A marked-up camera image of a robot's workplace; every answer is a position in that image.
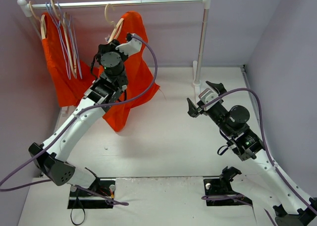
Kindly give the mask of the orange t shirt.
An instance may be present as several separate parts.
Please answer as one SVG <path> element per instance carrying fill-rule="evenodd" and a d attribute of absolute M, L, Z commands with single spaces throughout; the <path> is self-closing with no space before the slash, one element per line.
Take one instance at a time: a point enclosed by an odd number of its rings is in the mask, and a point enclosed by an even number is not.
<path fill-rule="evenodd" d="M 125 43 L 128 33 L 135 33 L 145 42 L 148 41 L 142 17 L 136 11 L 128 11 L 123 14 L 116 26 L 117 31 L 113 31 L 112 34 L 107 38 L 107 41 L 116 39 L 121 44 Z M 143 60 L 144 49 L 145 46 L 142 46 L 139 53 L 130 56 L 124 63 L 128 77 L 127 99 L 131 99 L 141 94 L 146 88 L 149 87 L 153 80 L 153 75 Z M 115 132 L 120 132 L 127 122 L 130 110 L 150 101 L 158 90 L 159 85 L 156 83 L 153 84 L 149 91 L 136 100 L 127 104 L 112 106 L 110 110 L 103 116 L 103 119 Z"/>

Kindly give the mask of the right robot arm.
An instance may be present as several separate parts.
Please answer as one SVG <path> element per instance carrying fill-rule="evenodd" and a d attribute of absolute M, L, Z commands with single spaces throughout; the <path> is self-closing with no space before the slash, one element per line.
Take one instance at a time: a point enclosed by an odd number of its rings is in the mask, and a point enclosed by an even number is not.
<path fill-rule="evenodd" d="M 204 181 L 202 200 L 210 206 L 218 206 L 220 201 L 260 206 L 274 226 L 309 225 L 317 217 L 316 198 L 302 190 L 270 154 L 264 128 L 260 128 L 261 136 L 251 130 L 249 111 L 241 105 L 227 110 L 222 104 L 223 97 L 235 92 L 250 92 L 258 100 L 257 94 L 248 88 L 227 91 L 222 83 L 206 83 L 208 88 L 199 94 L 196 104 L 187 99 L 188 115 L 208 116 L 226 140 L 225 150 L 231 150 L 247 163 L 261 182 L 253 181 L 235 167 L 226 166 L 217 182 Z"/>

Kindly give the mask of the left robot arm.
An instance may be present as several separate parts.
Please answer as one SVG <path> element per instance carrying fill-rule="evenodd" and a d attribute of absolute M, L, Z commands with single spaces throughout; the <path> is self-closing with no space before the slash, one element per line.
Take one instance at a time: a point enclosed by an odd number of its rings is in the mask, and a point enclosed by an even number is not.
<path fill-rule="evenodd" d="M 49 139 L 42 144 L 33 143 L 28 151 L 38 169 L 57 186 L 79 185 L 88 196 L 97 194 L 97 176 L 87 169 L 69 163 L 68 157 L 88 129 L 126 94 L 128 85 L 124 62 L 128 55 L 121 52 L 120 42 L 99 45 L 94 56 L 103 72 L 84 93 L 75 111 Z"/>

